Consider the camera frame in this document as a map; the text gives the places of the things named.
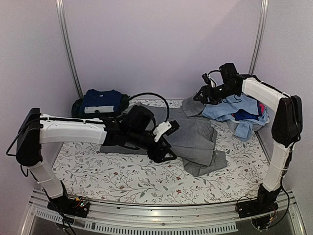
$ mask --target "floral tablecloth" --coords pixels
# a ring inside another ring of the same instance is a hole
[[[162,101],[141,100],[151,106]],[[170,100],[171,108],[181,101]],[[145,155],[100,153],[100,146],[66,142],[53,171],[69,194],[140,204],[203,204],[255,197],[268,161],[255,134],[242,142],[225,122],[211,121],[218,132],[216,149],[226,152],[228,167],[201,177],[183,169],[181,158],[154,163]]]

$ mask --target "pile of clothes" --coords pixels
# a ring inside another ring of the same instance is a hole
[[[218,105],[208,104],[202,115],[217,121],[238,121],[234,135],[242,141],[251,138],[253,124],[264,126],[269,121],[265,105],[245,95],[230,96]]]

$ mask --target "vent grille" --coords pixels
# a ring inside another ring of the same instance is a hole
[[[228,223],[200,229],[125,229],[96,222],[86,222],[85,229],[110,235],[218,235],[238,231],[236,223]]]
[[[36,210],[36,216],[57,223],[62,223],[62,217],[53,211]],[[173,228],[173,229],[137,229],[137,228],[121,228],[120,226],[111,226],[99,222],[85,222],[84,228],[79,228],[89,231],[94,231],[108,235],[219,235],[237,232],[236,223],[227,223],[216,226],[208,226],[201,228]]]
[[[36,215],[40,218],[47,219],[47,220],[50,220],[53,222],[62,222],[62,217],[58,214],[53,213],[53,212],[37,209]]]

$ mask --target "pink fabric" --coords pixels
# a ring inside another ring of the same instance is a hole
[[[263,114],[265,110],[265,105],[260,102],[260,107],[261,107],[261,113]]]

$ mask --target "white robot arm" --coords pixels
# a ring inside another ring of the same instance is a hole
[[[300,140],[302,131],[302,105],[300,97],[282,93],[250,74],[238,74],[234,64],[224,64],[219,71],[224,84],[212,86],[209,74],[202,75],[206,86],[195,95],[195,101],[218,104],[223,98],[242,93],[264,103],[275,112],[272,126],[274,149],[268,173],[260,185],[256,200],[238,203],[240,217],[270,212],[278,209],[276,198],[282,189],[282,177],[291,161],[294,144]]]
[[[126,148],[131,148],[126,144],[131,144],[136,148],[147,150],[148,157],[160,163],[177,157],[163,136],[170,135],[179,128],[175,120],[167,121],[168,116],[165,122],[156,126],[153,113],[137,105],[127,114],[103,119],[60,118],[41,114],[39,108],[33,108],[6,154],[15,156],[21,166],[25,166],[44,188],[50,201],[49,209],[60,214],[86,217],[89,210],[88,200],[81,197],[76,200],[68,198],[64,184],[42,157],[41,144],[69,141],[106,146],[119,145]],[[153,121],[155,127],[153,130],[146,130],[150,121]],[[15,141],[17,151],[16,155],[12,155],[9,151]]]

